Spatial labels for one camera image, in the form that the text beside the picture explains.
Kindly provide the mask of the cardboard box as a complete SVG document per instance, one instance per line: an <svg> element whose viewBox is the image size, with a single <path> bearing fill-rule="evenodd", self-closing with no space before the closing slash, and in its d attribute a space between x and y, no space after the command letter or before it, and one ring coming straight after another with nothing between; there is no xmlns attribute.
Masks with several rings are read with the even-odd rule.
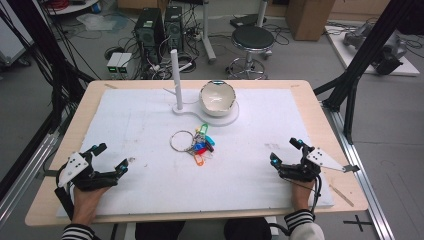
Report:
<svg viewBox="0 0 424 240"><path fill-rule="evenodd" d="M289 0L285 20L293 39L318 41L334 3L335 0Z"/></svg>

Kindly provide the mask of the white power supply box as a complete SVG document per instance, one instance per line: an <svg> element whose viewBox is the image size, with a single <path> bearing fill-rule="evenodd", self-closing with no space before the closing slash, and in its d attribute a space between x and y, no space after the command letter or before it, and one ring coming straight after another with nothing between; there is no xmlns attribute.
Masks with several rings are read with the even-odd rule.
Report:
<svg viewBox="0 0 424 240"><path fill-rule="evenodd" d="M122 54L119 52L115 52L111 55L108 63L107 63L107 69L111 74L118 72L118 65L120 62Z"/></svg>
<svg viewBox="0 0 424 240"><path fill-rule="evenodd" d="M122 53L117 64L117 69L120 74L128 74L132 70L132 54Z"/></svg>

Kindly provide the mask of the flat black device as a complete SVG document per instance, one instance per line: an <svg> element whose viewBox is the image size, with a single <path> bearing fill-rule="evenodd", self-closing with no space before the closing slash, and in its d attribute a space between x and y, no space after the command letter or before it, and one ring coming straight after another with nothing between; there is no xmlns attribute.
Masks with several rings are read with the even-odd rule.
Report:
<svg viewBox="0 0 424 240"><path fill-rule="evenodd" d="M242 17L234 17L230 20L230 24L235 27L241 26L257 26L258 25L258 15L257 14L248 14Z"/></svg>

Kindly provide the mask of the person's left hand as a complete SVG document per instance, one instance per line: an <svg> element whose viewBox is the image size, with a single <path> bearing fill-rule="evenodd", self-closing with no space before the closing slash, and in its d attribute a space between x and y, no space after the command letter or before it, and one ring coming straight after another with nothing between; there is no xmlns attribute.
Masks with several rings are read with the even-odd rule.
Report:
<svg viewBox="0 0 424 240"><path fill-rule="evenodd" d="M82 191L74 189L74 213L71 222L89 226L96 217L97 205L108 188L94 191Z"/></svg>

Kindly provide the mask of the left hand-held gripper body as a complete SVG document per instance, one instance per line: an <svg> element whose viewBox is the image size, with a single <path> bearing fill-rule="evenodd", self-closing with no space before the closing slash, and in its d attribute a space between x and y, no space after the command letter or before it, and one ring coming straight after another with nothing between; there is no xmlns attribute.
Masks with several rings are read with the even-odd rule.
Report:
<svg viewBox="0 0 424 240"><path fill-rule="evenodd" d="M73 183L81 191L116 186L119 181L117 172L95 171L92 166L93 156L91 152L73 152L57 175L57 186L65 187L68 183Z"/></svg>

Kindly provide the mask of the person's legs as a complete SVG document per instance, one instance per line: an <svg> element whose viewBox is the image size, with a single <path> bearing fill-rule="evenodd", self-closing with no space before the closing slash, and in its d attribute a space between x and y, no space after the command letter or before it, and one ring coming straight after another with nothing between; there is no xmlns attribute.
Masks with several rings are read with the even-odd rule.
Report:
<svg viewBox="0 0 424 240"><path fill-rule="evenodd" d="M263 218L236 218L225 221L142 222L135 228L136 240L271 240Z"/></svg>

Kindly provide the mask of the black metal frame stand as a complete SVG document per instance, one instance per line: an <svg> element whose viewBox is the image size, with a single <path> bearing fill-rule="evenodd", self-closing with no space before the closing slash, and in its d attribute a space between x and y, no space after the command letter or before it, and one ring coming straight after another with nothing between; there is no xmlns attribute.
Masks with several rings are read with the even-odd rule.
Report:
<svg viewBox="0 0 424 240"><path fill-rule="evenodd" d="M29 51L40 72L52 86L50 127L56 129L62 122L64 108L81 101L85 93L82 83L90 83L94 81L94 78L67 60L32 0L6 0L6 2L34 41L34 47L29 46L29 42L2 9L0 9L0 18Z"/></svg>
<svg viewBox="0 0 424 240"><path fill-rule="evenodd" d="M352 126L359 80L398 24L408 15L414 1L390 0L347 69L339 77L313 90L315 95L320 95L332 89L330 96L323 101L324 107L332 112L339 112L341 104L347 101L342 133L349 144L353 144Z"/></svg>

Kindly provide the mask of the thin wooden stick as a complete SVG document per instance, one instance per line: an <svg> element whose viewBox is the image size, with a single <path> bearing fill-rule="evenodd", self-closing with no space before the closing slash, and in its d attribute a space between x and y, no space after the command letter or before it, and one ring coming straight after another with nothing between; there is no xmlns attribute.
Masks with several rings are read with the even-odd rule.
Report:
<svg viewBox="0 0 424 240"><path fill-rule="evenodd" d="M329 185L329 187L337 194L339 195L348 205L350 205L351 207L354 207L354 203L347 197L345 196L340 190L338 190L336 187L334 187L333 185Z"/></svg>

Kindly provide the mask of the black round stool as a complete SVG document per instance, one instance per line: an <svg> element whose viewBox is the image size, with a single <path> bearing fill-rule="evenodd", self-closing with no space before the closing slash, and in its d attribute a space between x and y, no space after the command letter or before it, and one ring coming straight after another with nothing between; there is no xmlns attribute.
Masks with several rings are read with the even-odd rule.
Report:
<svg viewBox="0 0 424 240"><path fill-rule="evenodd" d="M265 66L253 58L254 54L263 54L274 44L274 36L268 30L258 26L242 26L235 29L231 36L232 44L246 53L244 57L234 59L226 68L230 79L261 80L266 79Z"/></svg>

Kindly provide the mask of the white table leg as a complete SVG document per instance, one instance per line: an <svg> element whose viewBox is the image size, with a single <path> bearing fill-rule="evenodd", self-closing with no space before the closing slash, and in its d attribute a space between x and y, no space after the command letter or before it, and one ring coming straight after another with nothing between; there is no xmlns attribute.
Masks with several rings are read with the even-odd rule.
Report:
<svg viewBox="0 0 424 240"><path fill-rule="evenodd" d="M202 33L201 33L201 41L203 43L205 52L207 54L207 58L208 58L208 63L209 64L213 64L216 62L217 58L215 55L215 52L213 50L212 44L210 42L209 39L209 21L208 21L208 17L209 17L209 9L208 9L208 5L209 5L209 0L202 0Z"/></svg>

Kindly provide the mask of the grey machine on platform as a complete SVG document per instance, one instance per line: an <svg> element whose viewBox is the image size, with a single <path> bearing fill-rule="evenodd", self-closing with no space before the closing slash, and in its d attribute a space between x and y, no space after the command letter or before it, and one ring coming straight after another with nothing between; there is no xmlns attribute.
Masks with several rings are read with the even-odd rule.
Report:
<svg viewBox="0 0 424 240"><path fill-rule="evenodd" d="M370 34L373 23L366 22L354 31L347 32L343 39L345 46L353 46L358 50ZM379 75L389 75L402 65L400 59L406 54L406 42L392 33L371 65Z"/></svg>

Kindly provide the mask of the white ceramic bowl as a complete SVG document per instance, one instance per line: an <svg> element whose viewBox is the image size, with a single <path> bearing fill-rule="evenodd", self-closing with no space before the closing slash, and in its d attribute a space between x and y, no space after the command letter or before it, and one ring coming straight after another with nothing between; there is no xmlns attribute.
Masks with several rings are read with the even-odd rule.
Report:
<svg viewBox="0 0 424 240"><path fill-rule="evenodd" d="M212 117L226 116L236 101L234 88L224 81L209 81L199 93L202 110Z"/></svg>

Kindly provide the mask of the white foam mat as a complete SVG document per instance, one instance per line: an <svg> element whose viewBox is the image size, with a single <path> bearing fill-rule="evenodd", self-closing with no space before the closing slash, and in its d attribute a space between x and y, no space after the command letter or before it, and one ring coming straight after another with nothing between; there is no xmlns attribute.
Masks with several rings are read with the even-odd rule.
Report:
<svg viewBox="0 0 424 240"><path fill-rule="evenodd" d="M103 216L285 209L291 186L270 164L276 154L296 164L301 153L289 140L309 135L288 89L239 89L239 116L207 134L214 150L197 165L186 153L201 122L176 115L163 89L112 89L103 93L81 148L104 143L93 160L99 172L129 159L127 173L98 205Z"/></svg>

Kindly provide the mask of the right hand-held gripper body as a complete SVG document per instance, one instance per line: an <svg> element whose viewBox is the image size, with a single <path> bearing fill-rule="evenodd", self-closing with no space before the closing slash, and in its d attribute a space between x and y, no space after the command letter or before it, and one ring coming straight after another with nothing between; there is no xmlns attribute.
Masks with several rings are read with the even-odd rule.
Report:
<svg viewBox="0 0 424 240"><path fill-rule="evenodd" d="M296 164L277 159L277 172L281 178L310 182L320 175L322 167L343 173L360 170L357 165L342 166L321 148L302 146L300 151L301 158Z"/></svg>

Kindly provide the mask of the small black computer tower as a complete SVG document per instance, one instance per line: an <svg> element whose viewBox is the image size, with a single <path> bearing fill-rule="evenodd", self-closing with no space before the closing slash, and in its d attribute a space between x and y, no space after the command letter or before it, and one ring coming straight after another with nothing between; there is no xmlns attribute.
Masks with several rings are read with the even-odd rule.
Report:
<svg viewBox="0 0 424 240"><path fill-rule="evenodd" d="M165 11L164 26L168 50L183 50L182 7L168 6Z"/></svg>

